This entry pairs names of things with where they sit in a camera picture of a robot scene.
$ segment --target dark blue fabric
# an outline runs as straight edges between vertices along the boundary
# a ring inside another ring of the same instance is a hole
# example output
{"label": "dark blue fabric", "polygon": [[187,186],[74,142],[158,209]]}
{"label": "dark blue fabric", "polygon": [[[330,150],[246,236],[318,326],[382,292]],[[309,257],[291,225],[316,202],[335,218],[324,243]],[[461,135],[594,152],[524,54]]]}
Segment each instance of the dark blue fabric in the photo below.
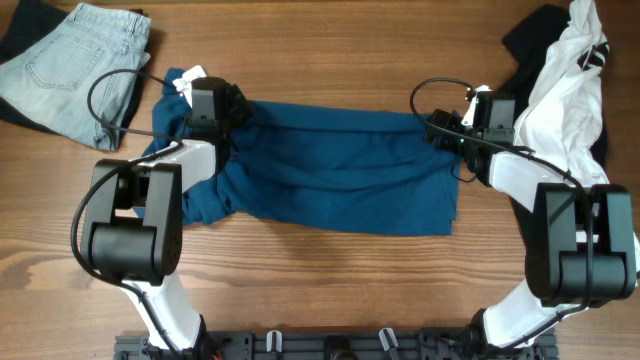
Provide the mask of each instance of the dark blue fabric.
{"label": "dark blue fabric", "polygon": [[[170,69],[165,80],[182,76]],[[211,224],[236,211],[324,229],[448,235],[456,215],[458,159],[423,141],[410,114],[252,102],[216,178],[183,199],[183,223]],[[190,111],[165,87],[153,131],[174,135]],[[165,148],[155,139],[149,154]]]}

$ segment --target wooden surface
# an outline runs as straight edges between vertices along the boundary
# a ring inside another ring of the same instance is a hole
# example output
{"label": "wooden surface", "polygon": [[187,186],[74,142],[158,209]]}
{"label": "wooden surface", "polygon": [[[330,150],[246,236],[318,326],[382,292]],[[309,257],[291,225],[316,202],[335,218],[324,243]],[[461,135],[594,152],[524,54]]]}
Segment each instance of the wooden surface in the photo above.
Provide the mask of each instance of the wooden surface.
{"label": "wooden surface", "polygon": [[[411,89],[428,77],[493,86],[509,78],[516,64],[501,38],[542,3],[144,9],[153,20],[153,74],[201,64],[251,99],[408,111]],[[0,1],[0,34],[14,5]],[[640,229],[640,3],[602,1],[599,13],[612,46],[603,74],[608,173],[633,193]],[[434,87],[422,108],[464,109],[460,96],[455,87]],[[150,129],[159,98],[160,87],[147,84],[132,127]],[[110,359],[114,336],[144,330],[124,294],[80,270],[68,235],[95,162],[135,157],[148,143],[126,136],[117,153],[103,153],[0,122],[0,358]],[[450,237],[338,233],[246,214],[192,226],[184,237],[179,271],[212,330],[462,326],[523,278],[524,248],[509,202],[479,183],[460,186]],[[640,358],[639,319],[636,293],[566,320],[557,327],[562,358]]]}

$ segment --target black cloth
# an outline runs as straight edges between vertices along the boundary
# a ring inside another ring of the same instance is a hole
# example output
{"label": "black cloth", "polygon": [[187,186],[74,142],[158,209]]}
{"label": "black cloth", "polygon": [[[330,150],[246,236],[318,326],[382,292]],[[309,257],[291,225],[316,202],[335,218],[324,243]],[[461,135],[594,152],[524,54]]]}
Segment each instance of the black cloth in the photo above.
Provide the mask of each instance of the black cloth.
{"label": "black cloth", "polygon": [[[64,21],[68,13],[45,4],[40,0],[20,0],[11,18],[11,24],[5,36],[0,40],[0,64],[22,54],[28,48],[42,40]],[[142,99],[143,79],[138,77],[134,83],[131,100],[125,109],[122,127],[128,127],[138,110]],[[54,133],[46,126],[31,121],[0,98],[0,119],[26,128]]]}
{"label": "black cloth", "polygon": [[[544,67],[547,48],[560,39],[569,20],[571,16],[566,9],[543,5],[502,39],[504,46],[518,62],[518,70],[498,91],[514,96],[516,118],[529,106],[529,95]],[[591,147],[591,155],[603,168],[608,147],[607,127],[603,121],[600,137]]]}

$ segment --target light blue denim jeans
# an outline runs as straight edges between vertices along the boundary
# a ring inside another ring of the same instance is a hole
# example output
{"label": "light blue denim jeans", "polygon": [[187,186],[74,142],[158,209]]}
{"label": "light blue denim jeans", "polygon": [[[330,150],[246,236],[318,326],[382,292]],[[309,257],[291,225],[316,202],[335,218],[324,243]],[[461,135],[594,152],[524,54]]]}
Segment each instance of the light blue denim jeans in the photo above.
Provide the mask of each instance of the light blue denim jeans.
{"label": "light blue denim jeans", "polygon": [[[119,134],[89,114],[87,93],[102,74],[139,69],[151,19],[125,10],[78,6],[51,34],[0,66],[0,96],[23,115],[91,147],[116,150]],[[98,114],[120,125],[135,75],[117,74],[94,90]]]}

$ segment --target jeans pocket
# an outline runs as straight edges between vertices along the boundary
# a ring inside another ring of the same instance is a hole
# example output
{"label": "jeans pocket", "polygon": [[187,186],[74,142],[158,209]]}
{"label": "jeans pocket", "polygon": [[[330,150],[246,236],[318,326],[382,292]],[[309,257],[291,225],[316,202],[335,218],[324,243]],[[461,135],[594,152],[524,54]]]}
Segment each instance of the jeans pocket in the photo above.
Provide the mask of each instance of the jeans pocket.
{"label": "jeans pocket", "polygon": [[76,90],[104,54],[99,46],[68,35],[58,35],[26,65],[41,88]]}

